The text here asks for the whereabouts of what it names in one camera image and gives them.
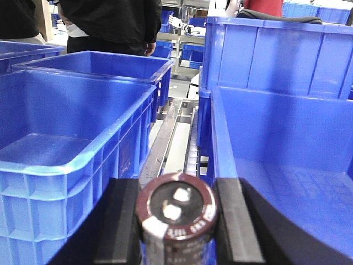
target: black jacket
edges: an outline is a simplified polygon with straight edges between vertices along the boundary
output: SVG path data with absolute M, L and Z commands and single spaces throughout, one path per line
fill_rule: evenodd
M 115 43 L 153 43 L 161 0 L 60 0 L 64 15 L 89 36 Z
M 38 35 L 31 0 L 0 0 L 0 39 L 22 39 Z

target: electrolytic capacitor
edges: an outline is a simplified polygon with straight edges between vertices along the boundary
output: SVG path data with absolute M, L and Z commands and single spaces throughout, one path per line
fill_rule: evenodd
M 145 265 L 202 265 L 217 217 L 215 196 L 204 181 L 182 173 L 155 178 L 139 194 L 136 211 Z

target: red shirt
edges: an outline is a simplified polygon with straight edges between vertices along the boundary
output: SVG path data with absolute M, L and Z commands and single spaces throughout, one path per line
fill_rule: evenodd
M 284 0 L 245 0 L 245 9 L 282 17 Z

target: blue plastic bin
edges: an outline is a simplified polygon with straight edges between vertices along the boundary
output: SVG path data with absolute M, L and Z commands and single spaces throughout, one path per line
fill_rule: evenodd
M 211 101 L 215 177 L 242 179 L 292 264 L 352 264 L 353 101 L 225 87 Z
M 321 18 L 323 22 L 345 25 L 348 20 L 349 13 L 350 10 L 346 9 L 320 7 L 317 16 Z
M 0 76 L 0 261 L 43 265 L 148 153 L 154 86 L 42 71 Z
M 170 41 L 157 40 L 156 41 L 156 47 L 159 47 L 159 46 L 164 46 L 164 47 L 173 49 L 174 48 L 174 43 L 172 43 Z
M 202 52 L 202 56 L 203 56 L 204 47 L 203 46 L 198 46 L 198 45 L 183 44 L 183 50 L 182 50 L 182 53 L 181 53 L 181 59 L 190 61 L 192 53 L 194 51 Z
M 283 3 L 283 17 L 316 17 L 319 7 L 312 4 Z
M 204 59 L 203 51 L 192 51 L 191 58 L 190 58 L 190 68 L 200 69 L 203 59 Z
M 15 63 L 59 55 L 63 47 L 0 41 L 0 74 L 10 72 Z
M 347 99 L 353 28 L 245 18 L 207 18 L 202 82 Z
M 211 91 L 199 86 L 197 145 L 201 156 L 209 156 L 211 146 Z
M 69 72 L 71 75 L 87 78 L 104 76 L 108 79 L 154 84 L 157 87 L 153 97 L 152 121 L 154 122 L 158 105 L 165 105 L 168 99 L 173 63 L 173 60 L 157 57 L 83 51 L 21 63 L 14 66 L 14 69 L 45 69 L 50 72 Z
M 205 28 L 206 18 L 190 18 L 189 25 Z
M 156 46 L 152 56 L 170 59 L 172 56 L 173 48 L 166 46 Z
M 170 33 L 170 31 L 173 30 L 173 26 L 169 24 L 170 15 L 174 15 L 174 12 L 162 10 L 162 15 L 161 15 L 162 25 L 161 25 L 161 29 L 159 30 L 160 32 Z

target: black pants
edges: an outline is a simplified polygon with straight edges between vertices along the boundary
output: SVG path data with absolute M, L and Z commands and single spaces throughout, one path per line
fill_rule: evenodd
M 103 51 L 116 54 L 145 55 L 144 43 L 125 44 L 88 37 L 68 37 L 67 53 L 78 51 Z

